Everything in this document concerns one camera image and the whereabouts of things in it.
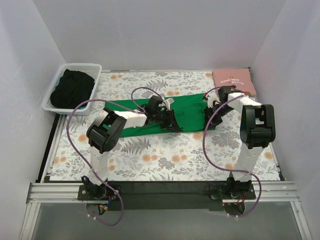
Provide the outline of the green t shirt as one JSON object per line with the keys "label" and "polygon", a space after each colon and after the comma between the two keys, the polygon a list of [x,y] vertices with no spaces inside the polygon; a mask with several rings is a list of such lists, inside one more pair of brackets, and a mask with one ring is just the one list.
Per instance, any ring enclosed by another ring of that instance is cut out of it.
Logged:
{"label": "green t shirt", "polygon": [[[178,125],[183,133],[199,132],[205,128],[205,107],[203,94],[193,94],[174,97],[172,108]],[[162,129],[159,123],[152,123],[144,127],[126,128],[121,137],[138,137],[143,135],[165,134],[169,130]]]}

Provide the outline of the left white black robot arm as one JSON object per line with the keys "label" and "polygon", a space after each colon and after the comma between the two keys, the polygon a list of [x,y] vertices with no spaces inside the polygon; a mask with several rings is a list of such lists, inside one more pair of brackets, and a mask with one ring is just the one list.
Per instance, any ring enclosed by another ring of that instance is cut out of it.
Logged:
{"label": "left white black robot arm", "polygon": [[164,99],[153,95],[148,103],[135,110],[117,111],[105,107],[86,132],[90,145],[90,173],[81,178],[87,193],[95,200],[108,194],[107,168],[110,151],[117,145],[123,130],[146,127],[157,123],[163,130],[179,132],[175,111],[171,108],[173,98]]}

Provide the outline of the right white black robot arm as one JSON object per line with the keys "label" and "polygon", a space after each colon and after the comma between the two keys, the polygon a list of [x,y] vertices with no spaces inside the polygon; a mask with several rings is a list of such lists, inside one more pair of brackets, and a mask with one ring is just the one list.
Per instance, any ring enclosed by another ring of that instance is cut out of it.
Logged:
{"label": "right white black robot arm", "polygon": [[236,110],[241,114],[239,137],[242,142],[234,169],[220,168],[229,172],[229,177],[217,191],[232,199],[243,198],[253,193],[254,167],[263,150],[276,138],[274,107],[252,100],[250,92],[241,91],[235,85],[215,87],[215,90],[218,100],[208,92],[202,98],[207,103],[204,131],[217,127],[223,122],[223,116]]}

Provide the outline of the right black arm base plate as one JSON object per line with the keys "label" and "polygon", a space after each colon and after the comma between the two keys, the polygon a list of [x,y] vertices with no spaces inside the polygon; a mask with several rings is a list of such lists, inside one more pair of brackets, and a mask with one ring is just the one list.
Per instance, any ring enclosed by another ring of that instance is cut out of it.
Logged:
{"label": "right black arm base plate", "polygon": [[220,182],[210,183],[206,185],[203,189],[205,195],[207,195],[212,200],[255,200],[256,193],[253,186],[250,187],[249,191],[234,191],[231,192],[227,190],[227,186]]}

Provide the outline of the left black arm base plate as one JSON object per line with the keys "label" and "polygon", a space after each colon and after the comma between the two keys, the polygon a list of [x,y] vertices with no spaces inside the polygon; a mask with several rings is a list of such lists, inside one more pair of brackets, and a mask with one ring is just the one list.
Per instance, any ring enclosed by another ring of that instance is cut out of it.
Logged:
{"label": "left black arm base plate", "polygon": [[105,185],[89,187],[83,184],[79,187],[77,195],[77,200],[79,201],[108,201],[118,199],[117,194]]}

